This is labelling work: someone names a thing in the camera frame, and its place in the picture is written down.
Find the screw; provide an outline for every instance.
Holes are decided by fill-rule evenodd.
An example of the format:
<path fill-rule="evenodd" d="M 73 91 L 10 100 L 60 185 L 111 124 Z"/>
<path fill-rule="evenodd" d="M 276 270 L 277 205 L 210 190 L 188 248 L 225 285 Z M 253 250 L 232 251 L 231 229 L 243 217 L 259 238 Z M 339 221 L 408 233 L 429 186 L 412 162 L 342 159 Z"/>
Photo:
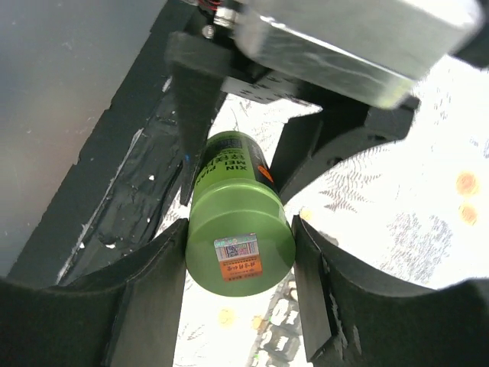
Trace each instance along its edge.
<path fill-rule="evenodd" d="M 202 35 L 205 38 L 211 39 L 214 37 L 215 29 L 212 25 L 206 25 L 204 28 L 202 28 Z"/>

